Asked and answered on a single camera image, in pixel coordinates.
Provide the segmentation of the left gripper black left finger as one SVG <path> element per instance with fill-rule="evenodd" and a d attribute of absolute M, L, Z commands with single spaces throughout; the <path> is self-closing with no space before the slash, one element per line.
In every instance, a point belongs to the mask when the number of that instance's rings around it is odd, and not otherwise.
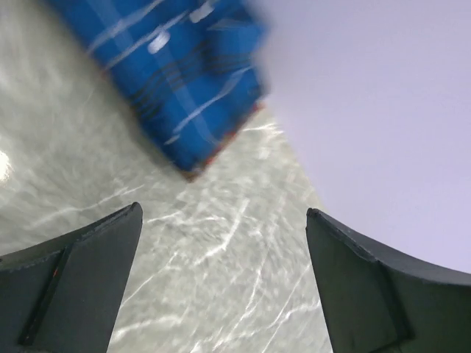
<path fill-rule="evenodd" d="M 1 256 L 1 351 L 106 352 L 142 226 L 134 202 Z"/>

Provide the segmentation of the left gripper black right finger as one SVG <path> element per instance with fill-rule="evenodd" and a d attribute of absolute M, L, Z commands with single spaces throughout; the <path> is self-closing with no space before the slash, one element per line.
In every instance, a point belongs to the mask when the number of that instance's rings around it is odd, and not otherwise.
<path fill-rule="evenodd" d="M 308 250 L 334 352 L 470 352 L 470 275 L 307 211 Z"/>

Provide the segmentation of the blue plaid long sleeve shirt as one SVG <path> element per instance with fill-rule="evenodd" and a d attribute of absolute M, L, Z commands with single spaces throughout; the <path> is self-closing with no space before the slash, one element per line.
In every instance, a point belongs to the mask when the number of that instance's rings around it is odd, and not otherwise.
<path fill-rule="evenodd" d="M 180 170 L 205 160 L 263 95 L 265 32 L 247 1 L 52 1 Z"/>

